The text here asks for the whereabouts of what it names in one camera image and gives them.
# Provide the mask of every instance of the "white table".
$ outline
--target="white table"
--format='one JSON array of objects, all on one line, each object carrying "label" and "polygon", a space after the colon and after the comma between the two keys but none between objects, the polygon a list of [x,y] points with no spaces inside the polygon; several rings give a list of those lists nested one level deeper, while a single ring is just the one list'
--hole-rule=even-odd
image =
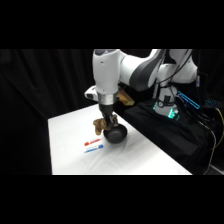
[{"label": "white table", "polygon": [[54,175],[191,175],[176,161],[118,116],[128,129],[124,142],[84,153],[84,143],[97,138],[93,121],[102,118],[98,105],[48,121]]}]

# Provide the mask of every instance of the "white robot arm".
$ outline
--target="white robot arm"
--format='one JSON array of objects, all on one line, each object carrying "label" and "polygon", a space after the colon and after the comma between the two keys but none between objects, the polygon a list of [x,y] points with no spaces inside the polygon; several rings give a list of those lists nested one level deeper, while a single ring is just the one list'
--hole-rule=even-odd
[{"label": "white robot arm", "polygon": [[192,61],[193,49],[170,49],[169,55],[175,64],[163,64],[167,49],[153,49],[149,57],[138,58],[123,53],[120,49],[96,49],[93,55],[93,72],[96,86],[85,96],[99,102],[105,120],[112,123],[113,105],[117,101],[118,84],[122,82],[137,91],[144,91],[156,82],[162,87],[155,107],[158,114],[168,116],[176,108],[171,81],[191,83],[196,79],[197,67]]}]

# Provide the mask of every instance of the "blue marker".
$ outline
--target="blue marker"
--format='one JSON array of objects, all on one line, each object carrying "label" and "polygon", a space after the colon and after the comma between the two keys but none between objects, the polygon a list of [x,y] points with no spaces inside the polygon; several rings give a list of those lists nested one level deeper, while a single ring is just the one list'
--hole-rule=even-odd
[{"label": "blue marker", "polygon": [[93,151],[96,151],[97,149],[102,149],[102,148],[103,148],[103,145],[94,146],[94,147],[91,147],[91,148],[87,148],[84,151],[84,153],[93,152]]}]

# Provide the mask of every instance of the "red marker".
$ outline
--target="red marker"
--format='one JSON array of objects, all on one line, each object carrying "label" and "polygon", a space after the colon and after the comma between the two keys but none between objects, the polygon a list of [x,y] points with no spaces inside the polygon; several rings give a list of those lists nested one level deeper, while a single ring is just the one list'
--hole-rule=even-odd
[{"label": "red marker", "polygon": [[101,139],[98,138],[98,139],[92,140],[91,142],[86,142],[86,143],[85,143],[85,146],[91,145],[91,144],[93,144],[93,143],[95,143],[95,142],[99,142],[100,140],[101,140]]}]

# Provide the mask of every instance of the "wooden block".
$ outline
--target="wooden block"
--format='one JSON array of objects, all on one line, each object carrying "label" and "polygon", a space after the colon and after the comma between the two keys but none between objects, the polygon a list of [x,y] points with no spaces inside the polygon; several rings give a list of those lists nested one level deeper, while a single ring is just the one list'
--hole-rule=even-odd
[{"label": "wooden block", "polygon": [[117,97],[125,106],[133,106],[135,101],[124,91],[122,88],[119,87]]}]

